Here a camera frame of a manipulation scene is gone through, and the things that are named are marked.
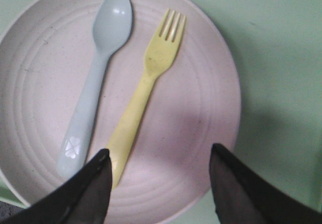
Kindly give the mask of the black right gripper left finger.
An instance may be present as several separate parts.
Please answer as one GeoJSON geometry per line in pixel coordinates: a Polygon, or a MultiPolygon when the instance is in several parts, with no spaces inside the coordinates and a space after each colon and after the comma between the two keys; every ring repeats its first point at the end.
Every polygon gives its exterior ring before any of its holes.
{"type": "Polygon", "coordinates": [[[55,191],[1,223],[104,223],[111,189],[111,160],[104,148],[55,191]]]}

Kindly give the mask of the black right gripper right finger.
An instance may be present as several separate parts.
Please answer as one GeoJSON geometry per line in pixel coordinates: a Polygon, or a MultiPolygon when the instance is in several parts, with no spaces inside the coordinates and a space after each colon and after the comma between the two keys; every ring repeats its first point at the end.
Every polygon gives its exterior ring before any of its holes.
{"type": "Polygon", "coordinates": [[[321,223],[321,213],[273,187],[220,143],[212,146],[209,175],[220,223],[321,223]]]}

